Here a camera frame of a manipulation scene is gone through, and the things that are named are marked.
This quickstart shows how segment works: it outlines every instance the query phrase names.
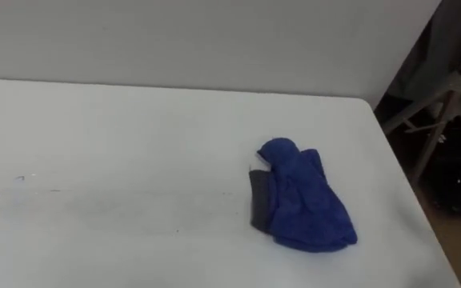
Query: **table surface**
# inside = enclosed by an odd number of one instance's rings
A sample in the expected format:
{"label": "table surface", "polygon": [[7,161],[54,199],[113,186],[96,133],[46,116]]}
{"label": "table surface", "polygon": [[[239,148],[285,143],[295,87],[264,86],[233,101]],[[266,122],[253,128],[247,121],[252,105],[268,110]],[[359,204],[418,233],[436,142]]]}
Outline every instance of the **table surface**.
{"label": "table surface", "polygon": [[[249,225],[267,140],[316,148],[359,243]],[[362,100],[0,80],[0,287],[456,287]]]}

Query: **blue jacket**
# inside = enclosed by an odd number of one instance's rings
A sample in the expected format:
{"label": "blue jacket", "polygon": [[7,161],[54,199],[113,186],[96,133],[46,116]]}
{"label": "blue jacket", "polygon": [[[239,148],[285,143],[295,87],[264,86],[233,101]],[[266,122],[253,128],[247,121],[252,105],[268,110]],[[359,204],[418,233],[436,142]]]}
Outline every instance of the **blue jacket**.
{"label": "blue jacket", "polygon": [[271,164],[269,233],[277,243],[331,252],[357,242],[346,208],[327,183],[317,150],[300,152],[290,139],[276,138],[258,153]]}

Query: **blue cloth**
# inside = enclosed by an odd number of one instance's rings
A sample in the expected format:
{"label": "blue cloth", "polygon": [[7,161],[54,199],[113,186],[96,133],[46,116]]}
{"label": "blue cloth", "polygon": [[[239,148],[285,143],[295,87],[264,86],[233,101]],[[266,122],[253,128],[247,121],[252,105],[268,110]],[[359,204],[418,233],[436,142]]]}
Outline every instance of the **blue cloth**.
{"label": "blue cloth", "polygon": [[346,208],[327,183],[317,150],[302,152],[287,138],[263,145],[271,164],[269,233],[281,245],[307,252],[332,252],[355,244]]}

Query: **chair leg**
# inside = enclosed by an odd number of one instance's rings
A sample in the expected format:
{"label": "chair leg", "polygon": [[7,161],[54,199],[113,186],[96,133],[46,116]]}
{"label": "chair leg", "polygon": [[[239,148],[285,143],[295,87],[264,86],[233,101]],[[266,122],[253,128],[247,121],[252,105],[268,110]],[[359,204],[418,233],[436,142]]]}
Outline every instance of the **chair leg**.
{"label": "chair leg", "polygon": [[389,134],[394,129],[396,129],[396,127],[401,125],[405,120],[414,116],[414,114],[421,111],[424,107],[429,106],[433,102],[436,102],[442,96],[443,95],[438,92],[433,97],[427,97],[425,99],[413,102],[407,108],[403,109],[401,112],[397,113],[394,117],[382,124],[383,133],[385,133],[385,135]]}
{"label": "chair leg", "polygon": [[440,110],[439,116],[436,120],[436,123],[438,123],[438,125],[431,130],[430,136],[426,140],[426,143],[424,143],[424,147],[421,150],[421,154],[419,155],[417,163],[415,164],[414,171],[410,177],[412,184],[416,184],[419,181],[421,174],[424,172],[424,168],[426,168],[426,165],[430,160],[430,156],[433,154],[433,151],[437,146],[437,141],[439,140],[440,135],[444,131],[444,128],[446,127],[447,121],[451,116],[453,108],[455,107],[458,100],[460,100],[460,97],[461,93],[459,92],[449,91],[447,93],[447,96],[444,99],[444,105]]}

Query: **white wall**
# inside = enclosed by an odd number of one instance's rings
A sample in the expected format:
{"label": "white wall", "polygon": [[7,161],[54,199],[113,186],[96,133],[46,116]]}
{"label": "white wall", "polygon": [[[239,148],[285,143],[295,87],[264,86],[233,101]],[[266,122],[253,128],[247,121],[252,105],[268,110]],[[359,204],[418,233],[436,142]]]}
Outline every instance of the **white wall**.
{"label": "white wall", "polygon": [[375,106],[439,0],[0,0],[0,78]]}

